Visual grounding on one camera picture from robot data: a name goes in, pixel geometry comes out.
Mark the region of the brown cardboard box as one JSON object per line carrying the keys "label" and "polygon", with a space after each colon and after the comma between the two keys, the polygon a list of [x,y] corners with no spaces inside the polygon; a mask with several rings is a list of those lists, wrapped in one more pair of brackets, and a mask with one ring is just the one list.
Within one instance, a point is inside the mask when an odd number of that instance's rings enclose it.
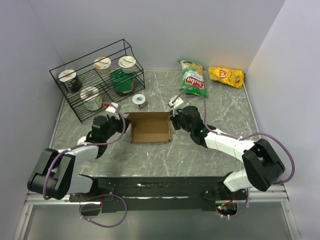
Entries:
{"label": "brown cardboard box", "polygon": [[171,141],[168,112],[128,112],[132,144],[169,143]]}

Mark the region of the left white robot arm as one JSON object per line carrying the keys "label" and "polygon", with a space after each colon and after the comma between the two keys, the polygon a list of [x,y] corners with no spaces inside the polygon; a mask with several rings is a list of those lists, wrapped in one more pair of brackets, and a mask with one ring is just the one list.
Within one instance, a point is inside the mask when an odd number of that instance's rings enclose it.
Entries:
{"label": "left white robot arm", "polygon": [[55,150],[46,148],[27,182],[27,189],[42,194],[45,200],[61,200],[68,194],[82,195],[87,201],[94,201],[99,195],[98,179],[88,175],[73,175],[76,164],[100,158],[108,145],[116,141],[108,140],[116,133],[121,138],[131,120],[119,115],[99,115],[93,119],[91,131],[84,143],[72,148]]}

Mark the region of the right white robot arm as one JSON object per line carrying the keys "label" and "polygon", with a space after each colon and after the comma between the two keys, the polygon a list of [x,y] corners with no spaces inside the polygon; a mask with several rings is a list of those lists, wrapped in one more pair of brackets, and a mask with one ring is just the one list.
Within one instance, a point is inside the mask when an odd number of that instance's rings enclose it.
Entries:
{"label": "right white robot arm", "polygon": [[188,132],[195,144],[220,151],[243,163],[243,170],[228,173],[219,183],[218,193],[223,199],[230,199],[242,189],[256,188],[265,192],[286,170],[267,140],[240,140],[225,136],[213,126],[206,127],[195,106],[171,110],[169,119],[176,131]]}

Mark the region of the white cup lower rack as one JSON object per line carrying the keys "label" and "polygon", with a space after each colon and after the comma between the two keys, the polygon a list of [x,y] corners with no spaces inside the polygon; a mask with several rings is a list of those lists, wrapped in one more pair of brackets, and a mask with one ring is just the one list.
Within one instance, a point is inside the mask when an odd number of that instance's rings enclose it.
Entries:
{"label": "white cup lower rack", "polygon": [[94,86],[81,90],[80,98],[89,111],[97,111],[102,107],[103,101],[99,89]]}

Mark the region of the dark tin can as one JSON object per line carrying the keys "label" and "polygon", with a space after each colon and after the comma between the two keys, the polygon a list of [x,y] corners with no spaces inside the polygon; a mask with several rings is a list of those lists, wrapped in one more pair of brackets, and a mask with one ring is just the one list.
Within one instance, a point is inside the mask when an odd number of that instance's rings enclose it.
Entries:
{"label": "dark tin can", "polygon": [[77,140],[76,145],[78,146],[78,145],[83,144],[83,143],[86,141],[86,138],[87,138],[86,136],[80,137],[80,138]]}

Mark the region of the green Chuba chips bag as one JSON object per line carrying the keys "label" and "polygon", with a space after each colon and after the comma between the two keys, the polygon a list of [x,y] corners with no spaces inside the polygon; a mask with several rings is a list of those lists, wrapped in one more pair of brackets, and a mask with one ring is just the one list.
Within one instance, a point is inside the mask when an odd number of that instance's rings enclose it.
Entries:
{"label": "green Chuba chips bag", "polygon": [[207,98],[203,66],[187,60],[179,60],[178,62],[182,67],[182,86],[179,91],[182,92],[186,89],[187,94]]}

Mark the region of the small white yogurt cup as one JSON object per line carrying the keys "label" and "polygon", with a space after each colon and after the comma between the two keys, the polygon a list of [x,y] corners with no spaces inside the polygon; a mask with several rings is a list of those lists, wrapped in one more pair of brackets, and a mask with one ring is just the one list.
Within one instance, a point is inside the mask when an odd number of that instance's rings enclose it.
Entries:
{"label": "small white yogurt cup", "polygon": [[135,94],[132,97],[132,102],[139,108],[142,109],[146,103],[146,97],[143,94]]}

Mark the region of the green snack bag in rack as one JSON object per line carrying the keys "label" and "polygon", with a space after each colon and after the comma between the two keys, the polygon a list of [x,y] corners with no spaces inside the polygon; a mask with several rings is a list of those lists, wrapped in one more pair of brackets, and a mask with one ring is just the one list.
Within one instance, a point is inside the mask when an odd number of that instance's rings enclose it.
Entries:
{"label": "green snack bag in rack", "polygon": [[125,73],[122,69],[111,73],[111,81],[115,92],[120,96],[126,96],[134,90],[134,75]]}

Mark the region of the dark yogurt cup on rack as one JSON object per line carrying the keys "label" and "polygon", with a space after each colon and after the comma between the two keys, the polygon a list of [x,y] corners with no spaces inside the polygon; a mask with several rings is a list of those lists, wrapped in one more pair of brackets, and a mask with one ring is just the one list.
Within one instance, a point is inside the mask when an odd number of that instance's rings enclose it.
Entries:
{"label": "dark yogurt cup on rack", "polygon": [[70,93],[76,93],[82,88],[77,72],[72,69],[62,71],[58,76],[58,80],[64,84]]}

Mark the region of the orange yogurt cup on rack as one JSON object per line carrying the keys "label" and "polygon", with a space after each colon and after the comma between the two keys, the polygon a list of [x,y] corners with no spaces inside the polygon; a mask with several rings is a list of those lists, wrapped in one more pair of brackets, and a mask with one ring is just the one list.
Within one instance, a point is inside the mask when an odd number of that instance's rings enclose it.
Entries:
{"label": "orange yogurt cup on rack", "polygon": [[110,72],[112,61],[108,57],[98,57],[94,60],[93,66],[101,75],[106,75]]}

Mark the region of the yellow Lays chips bag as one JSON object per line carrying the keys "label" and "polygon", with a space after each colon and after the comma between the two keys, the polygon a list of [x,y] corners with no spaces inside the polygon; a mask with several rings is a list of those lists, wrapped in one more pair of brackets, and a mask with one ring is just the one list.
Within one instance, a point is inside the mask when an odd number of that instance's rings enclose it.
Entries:
{"label": "yellow Lays chips bag", "polygon": [[210,66],[208,75],[212,81],[241,89],[244,83],[244,73],[238,69]]}

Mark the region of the Chobani yogurt cup on rack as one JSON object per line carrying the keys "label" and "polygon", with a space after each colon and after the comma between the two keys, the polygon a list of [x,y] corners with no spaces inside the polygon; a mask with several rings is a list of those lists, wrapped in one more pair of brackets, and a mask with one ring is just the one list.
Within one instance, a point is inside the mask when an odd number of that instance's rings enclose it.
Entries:
{"label": "Chobani yogurt cup on rack", "polygon": [[125,74],[131,74],[134,72],[136,59],[133,56],[123,56],[118,60],[118,65]]}

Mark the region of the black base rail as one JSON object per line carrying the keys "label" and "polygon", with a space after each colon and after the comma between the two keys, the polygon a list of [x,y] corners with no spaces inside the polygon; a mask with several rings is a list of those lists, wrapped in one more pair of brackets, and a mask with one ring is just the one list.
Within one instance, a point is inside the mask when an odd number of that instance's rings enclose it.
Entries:
{"label": "black base rail", "polygon": [[97,203],[103,213],[122,210],[215,211],[216,202],[245,200],[244,189],[229,191],[222,177],[97,177],[90,196],[76,193],[70,202]]}

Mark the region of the aluminium extrusion rail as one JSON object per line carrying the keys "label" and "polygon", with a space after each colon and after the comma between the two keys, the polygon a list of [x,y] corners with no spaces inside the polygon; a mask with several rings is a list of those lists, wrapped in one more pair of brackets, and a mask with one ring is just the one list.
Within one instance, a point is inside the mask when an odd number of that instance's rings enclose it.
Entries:
{"label": "aluminium extrusion rail", "polygon": [[271,190],[271,191],[250,191],[249,193],[250,202],[288,202],[289,198],[283,190]]}

